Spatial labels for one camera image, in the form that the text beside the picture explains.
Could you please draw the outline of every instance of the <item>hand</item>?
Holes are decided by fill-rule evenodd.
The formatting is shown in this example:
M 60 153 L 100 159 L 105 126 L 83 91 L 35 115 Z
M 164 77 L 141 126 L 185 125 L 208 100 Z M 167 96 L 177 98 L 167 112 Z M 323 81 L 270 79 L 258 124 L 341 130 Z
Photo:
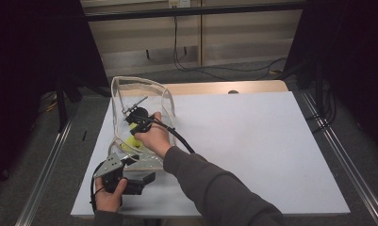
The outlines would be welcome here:
M 156 120 L 161 121 L 160 112 L 156 112 L 154 117 Z M 168 130 L 156 123 L 152 124 L 151 129 L 147 133 L 136 133 L 135 139 L 141 141 L 145 147 L 161 158 L 164 158 L 166 152 L 171 148 Z
M 127 180 L 122 179 L 119 181 L 114 193 L 108 193 L 104 189 L 103 179 L 97 177 L 95 179 L 95 190 L 101 189 L 95 195 L 95 202 L 97 204 L 97 210 L 108 211 L 108 212 L 118 212 L 121 206 L 122 193 L 126 188 Z

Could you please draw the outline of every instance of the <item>white board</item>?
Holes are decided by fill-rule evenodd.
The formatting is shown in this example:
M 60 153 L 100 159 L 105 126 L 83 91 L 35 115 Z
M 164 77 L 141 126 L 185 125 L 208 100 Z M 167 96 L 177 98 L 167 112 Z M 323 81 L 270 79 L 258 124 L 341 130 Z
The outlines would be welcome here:
M 196 153 L 230 170 L 285 215 L 350 213 L 291 92 L 174 96 L 176 131 Z M 90 178 L 113 138 L 112 108 L 76 197 L 72 215 L 92 218 Z M 122 212 L 143 218 L 200 216 L 177 180 L 158 172 Z

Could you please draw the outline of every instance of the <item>dark gray sleeve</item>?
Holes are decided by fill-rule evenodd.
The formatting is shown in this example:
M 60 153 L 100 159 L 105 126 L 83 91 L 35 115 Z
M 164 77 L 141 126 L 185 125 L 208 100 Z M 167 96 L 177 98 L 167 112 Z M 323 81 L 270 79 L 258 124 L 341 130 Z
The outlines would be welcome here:
M 233 173 L 199 154 L 171 147 L 164 170 L 173 174 L 209 225 L 284 225 L 282 213 L 249 190 Z
M 122 225 L 123 215 L 113 212 L 96 210 L 94 213 L 94 226 Z

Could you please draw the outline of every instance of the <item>black horizontal bar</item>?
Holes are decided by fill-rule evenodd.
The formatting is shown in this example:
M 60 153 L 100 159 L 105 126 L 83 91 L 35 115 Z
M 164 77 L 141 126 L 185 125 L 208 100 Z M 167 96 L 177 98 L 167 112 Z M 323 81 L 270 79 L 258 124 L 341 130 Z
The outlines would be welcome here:
M 228 7 L 202 7 L 202 8 L 165 8 L 142 11 L 128 11 L 128 12 L 111 12 L 111 13 L 88 13 L 81 17 L 69 17 L 64 19 L 81 19 L 88 22 L 96 21 L 114 21 L 114 20 L 128 20 L 141 18 L 156 18 L 156 17 L 174 17 L 174 16 L 193 16 L 193 15 L 208 15 L 208 14 L 225 14 L 225 13 L 239 13 L 239 12 L 260 12 L 260 11 L 282 11 L 282 10 L 296 10 L 303 9 L 306 6 L 315 3 L 307 2 L 290 2 L 290 3 L 272 3 L 272 4 L 256 4 L 246 6 L 228 6 Z

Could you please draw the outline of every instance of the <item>metal bar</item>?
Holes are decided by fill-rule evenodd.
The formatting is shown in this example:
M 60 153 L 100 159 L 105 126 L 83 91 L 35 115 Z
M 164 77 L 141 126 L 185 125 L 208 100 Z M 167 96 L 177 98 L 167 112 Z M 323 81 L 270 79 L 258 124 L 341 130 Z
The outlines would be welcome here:
M 39 207 L 41 198 L 44 194 L 45 188 L 47 187 L 50 176 L 53 172 L 55 164 L 57 163 L 59 153 L 62 150 L 62 146 L 65 143 L 65 140 L 71 129 L 72 121 L 74 120 L 79 104 L 74 104 L 70 110 L 70 118 L 67 121 L 62 133 L 58 133 L 56 142 L 53 145 L 53 148 L 48 155 L 47 161 L 44 164 L 41 174 L 38 181 L 36 182 L 32 192 L 30 193 L 29 198 L 24 206 L 24 209 L 21 212 L 21 215 L 18 217 L 18 220 L 15 226 L 28 226 L 32 223 L 33 217 L 36 215 L 36 211 Z
M 272 4 L 254 4 L 243 6 L 226 6 L 226 7 L 200 7 L 200 8 L 164 8 L 142 11 L 111 12 L 111 13 L 87 13 L 82 16 L 59 16 L 56 18 L 46 18 L 50 20 L 85 20 L 88 22 L 96 21 L 113 21 L 129 20 L 142 18 L 157 17 L 175 17 L 175 16 L 194 16 L 207 14 L 225 14 L 240 12 L 260 12 L 260 11 L 282 11 L 303 9 L 307 6 L 316 6 L 335 3 L 336 1 L 322 1 L 317 3 L 309 2 L 289 2 L 289 3 L 272 3 Z
M 310 111 L 313 114 L 316 114 L 318 111 L 315 107 L 315 100 L 310 93 L 303 93 L 303 98 L 308 105 Z M 327 120 L 323 118 L 317 118 L 317 123 L 319 126 L 327 124 Z M 376 225 L 378 225 L 378 199 L 374 195 L 373 191 L 370 189 L 365 179 L 362 177 L 355 164 L 351 160 L 350 156 L 347 154 L 347 151 L 344 149 L 340 141 L 338 140 L 335 132 L 333 131 L 330 125 L 322 129 L 324 136 L 335 152 L 341 166 L 347 172 L 348 177 L 350 178 L 353 186 L 358 192 L 360 198 L 368 208 L 371 216 L 373 217 Z

